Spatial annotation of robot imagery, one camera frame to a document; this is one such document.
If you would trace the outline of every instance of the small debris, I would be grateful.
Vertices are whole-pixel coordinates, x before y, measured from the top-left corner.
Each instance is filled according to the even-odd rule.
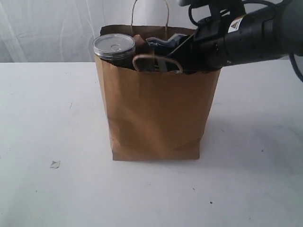
[[[57,162],[53,161],[50,166],[50,168],[53,168],[53,169],[57,169],[59,167],[60,167],[60,161],[57,161]]]

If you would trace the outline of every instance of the brown paper bag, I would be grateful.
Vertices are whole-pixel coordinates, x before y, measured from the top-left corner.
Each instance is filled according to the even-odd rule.
[[[163,39],[193,32],[177,27],[112,25],[100,33]],[[199,159],[219,71],[192,75],[137,72],[97,56],[95,61],[114,160]]]

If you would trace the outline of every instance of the can lid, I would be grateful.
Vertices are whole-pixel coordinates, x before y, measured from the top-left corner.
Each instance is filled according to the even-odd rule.
[[[135,41],[129,35],[107,34],[96,38],[93,42],[94,53],[106,60],[123,59],[135,51]]]

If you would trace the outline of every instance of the white tabletop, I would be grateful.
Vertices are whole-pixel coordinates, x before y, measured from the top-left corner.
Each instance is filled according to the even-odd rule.
[[[94,63],[0,64],[0,156],[1,227],[298,227],[303,84],[225,68],[200,160],[116,162]]]

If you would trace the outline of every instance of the white backdrop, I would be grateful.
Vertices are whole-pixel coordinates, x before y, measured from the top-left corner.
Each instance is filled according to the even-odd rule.
[[[0,0],[0,62],[93,61],[92,40],[100,28],[129,24],[134,0]],[[194,28],[187,7],[168,0],[170,26]],[[247,6],[247,11],[259,8]],[[196,20],[208,7],[194,10]],[[164,25],[161,0],[140,0],[136,25]]]

